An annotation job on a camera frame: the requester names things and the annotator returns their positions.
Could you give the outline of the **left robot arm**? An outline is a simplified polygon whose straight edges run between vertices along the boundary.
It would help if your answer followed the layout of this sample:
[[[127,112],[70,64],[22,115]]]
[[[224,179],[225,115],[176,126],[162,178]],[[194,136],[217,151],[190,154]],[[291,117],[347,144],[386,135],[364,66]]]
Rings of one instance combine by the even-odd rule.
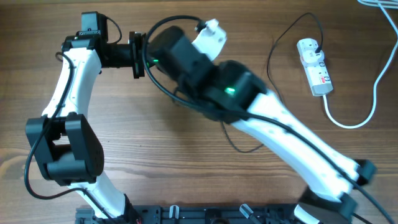
[[[134,78],[145,75],[141,59],[144,34],[130,32],[126,44],[109,42],[110,18],[84,12],[81,29],[68,36],[56,56],[62,71],[52,99],[25,133],[31,146],[28,162],[36,161],[42,177],[78,193],[91,211],[79,211],[77,223],[141,223],[127,195],[104,171],[103,147],[87,116],[96,77],[105,68],[132,68]]]

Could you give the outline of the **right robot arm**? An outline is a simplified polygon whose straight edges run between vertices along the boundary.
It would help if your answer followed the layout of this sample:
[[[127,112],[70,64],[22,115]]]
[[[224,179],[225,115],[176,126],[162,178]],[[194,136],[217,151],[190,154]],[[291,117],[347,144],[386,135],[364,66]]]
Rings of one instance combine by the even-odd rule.
[[[362,192],[375,173],[368,160],[350,159],[301,123],[243,64],[218,65],[226,32],[200,24],[197,37],[171,26],[149,32],[142,57],[146,70],[156,66],[177,83],[171,99],[206,117],[252,136],[277,154],[307,183],[294,216],[302,223],[351,223],[356,218],[352,190]]]

